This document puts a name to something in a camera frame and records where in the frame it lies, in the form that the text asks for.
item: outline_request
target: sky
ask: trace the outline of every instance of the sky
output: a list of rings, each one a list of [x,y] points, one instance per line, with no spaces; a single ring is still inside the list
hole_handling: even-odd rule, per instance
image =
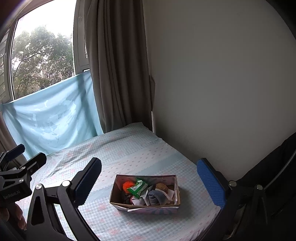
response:
[[[29,33],[38,26],[46,26],[56,36],[58,33],[73,34],[73,22],[76,0],[53,0],[19,19],[15,36],[26,30]]]

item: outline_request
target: curtain fold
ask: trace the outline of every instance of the curtain fold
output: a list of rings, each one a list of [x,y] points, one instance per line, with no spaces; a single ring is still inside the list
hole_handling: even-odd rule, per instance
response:
[[[15,143],[14,139],[12,138],[5,121],[2,116],[2,112],[0,111],[0,152],[6,152],[13,148],[15,148],[17,144]],[[18,156],[16,159],[17,163],[13,161],[17,166],[23,165],[26,163],[26,158],[23,154]]]
[[[142,122],[152,130],[143,3],[85,0],[84,29],[103,132]]]

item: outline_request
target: window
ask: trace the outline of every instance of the window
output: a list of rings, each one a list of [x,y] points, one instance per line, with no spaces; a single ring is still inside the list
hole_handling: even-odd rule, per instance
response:
[[[84,0],[32,0],[0,40],[0,102],[89,69]]]
[[[18,20],[11,55],[15,99],[74,75],[75,4],[54,0]]]

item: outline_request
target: open box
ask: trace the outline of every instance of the open box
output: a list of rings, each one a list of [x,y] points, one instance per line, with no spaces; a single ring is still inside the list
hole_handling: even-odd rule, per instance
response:
[[[140,178],[146,181],[149,185],[155,185],[156,183],[164,183],[169,189],[174,190],[172,204],[164,206],[136,206],[129,204],[122,204],[121,190],[122,184],[126,181],[136,182],[136,178]],[[130,213],[147,213],[147,214],[171,214],[176,213],[180,206],[180,194],[178,188],[178,182],[176,175],[165,176],[133,176],[133,175],[116,175],[113,183],[113,188],[110,195],[110,203],[118,210],[130,212]]]

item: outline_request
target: metal screw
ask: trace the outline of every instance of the metal screw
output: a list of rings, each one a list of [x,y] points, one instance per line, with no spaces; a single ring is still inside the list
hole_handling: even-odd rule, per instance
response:
[[[37,184],[35,188],[36,188],[37,190],[41,189],[41,188],[42,188],[42,184]]]
[[[263,186],[261,186],[260,184],[258,184],[257,186],[256,186],[256,188],[258,189],[258,190],[263,190]]]
[[[229,181],[229,186],[236,187],[237,183],[235,181]]]
[[[65,181],[62,182],[63,187],[67,187],[69,185],[70,185],[70,181],[68,181],[68,180],[65,180]]]

